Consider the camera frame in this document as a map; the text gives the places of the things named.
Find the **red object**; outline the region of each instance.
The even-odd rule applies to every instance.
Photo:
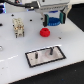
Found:
[[[42,28],[40,31],[40,35],[43,37],[48,37],[50,36],[50,31],[48,28]]]

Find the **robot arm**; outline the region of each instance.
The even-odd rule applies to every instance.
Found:
[[[14,6],[19,6],[19,7],[25,7],[27,9],[34,9],[36,12],[40,13],[43,16],[43,26],[47,26],[47,19],[49,18],[44,12],[49,12],[49,11],[60,11],[60,21],[62,24],[65,24],[65,20],[67,18],[67,15],[69,11],[71,10],[71,5],[68,5],[70,0],[36,0],[32,1],[31,3],[29,0],[21,0],[22,3],[24,2],[25,4],[16,4],[13,3],[9,0],[0,0],[0,2],[7,2],[11,5]]]

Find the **black mat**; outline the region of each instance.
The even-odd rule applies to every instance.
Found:
[[[69,18],[84,31],[84,7],[73,8]],[[12,84],[84,84],[84,62],[46,72]]]

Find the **black wire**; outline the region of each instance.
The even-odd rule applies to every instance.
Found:
[[[24,5],[22,5],[22,4],[16,4],[16,3],[11,2],[9,0],[4,0],[4,2],[6,2],[6,3],[10,4],[10,5],[18,6],[18,7],[25,7],[25,4]]]

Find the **white board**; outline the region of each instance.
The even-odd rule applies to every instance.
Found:
[[[58,17],[59,13],[49,15]],[[15,37],[13,18],[22,18],[25,37]],[[43,28],[41,15],[33,11],[14,13],[14,17],[11,13],[2,14],[0,23],[3,23],[0,27],[0,46],[3,47],[3,51],[0,51],[0,84],[11,83],[84,60],[84,33],[69,19],[64,25],[48,26],[51,35],[47,38],[40,36],[39,32]],[[56,45],[60,46],[66,59],[29,68],[26,52]]]

